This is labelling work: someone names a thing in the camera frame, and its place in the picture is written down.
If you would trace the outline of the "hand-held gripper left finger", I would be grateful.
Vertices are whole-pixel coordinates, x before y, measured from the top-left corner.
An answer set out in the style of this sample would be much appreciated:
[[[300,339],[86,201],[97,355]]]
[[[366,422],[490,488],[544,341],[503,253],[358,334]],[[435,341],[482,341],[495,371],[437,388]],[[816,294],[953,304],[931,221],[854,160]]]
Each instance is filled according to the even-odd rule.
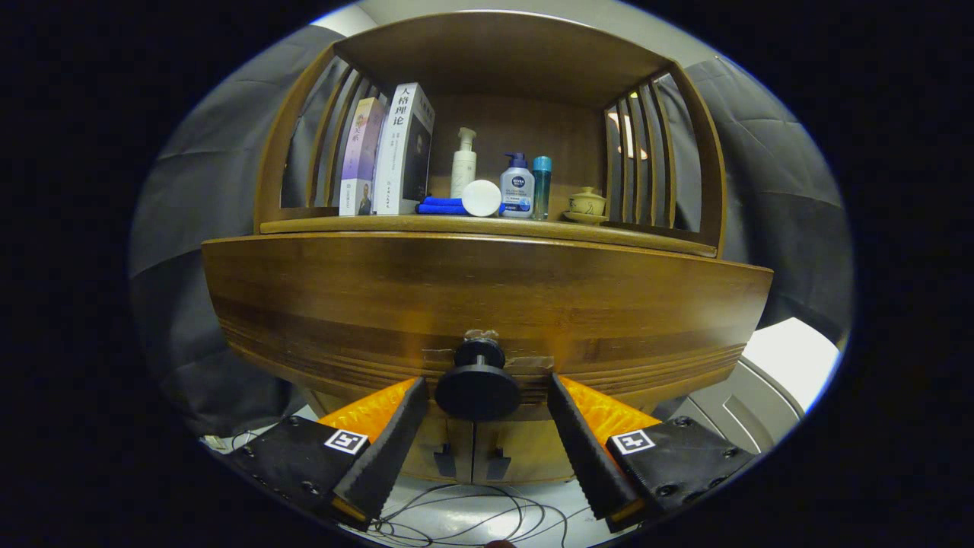
[[[407,379],[317,421],[283,419],[229,452],[228,463],[303,513],[366,531],[427,411],[427,381]]]

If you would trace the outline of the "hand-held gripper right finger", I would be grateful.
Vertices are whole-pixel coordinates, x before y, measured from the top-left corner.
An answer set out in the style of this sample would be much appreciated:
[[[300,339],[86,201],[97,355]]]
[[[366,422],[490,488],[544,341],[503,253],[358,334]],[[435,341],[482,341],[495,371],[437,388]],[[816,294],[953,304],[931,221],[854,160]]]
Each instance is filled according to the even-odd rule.
[[[655,419],[559,374],[546,403],[594,517],[612,533],[697,502],[755,457],[692,417]]]

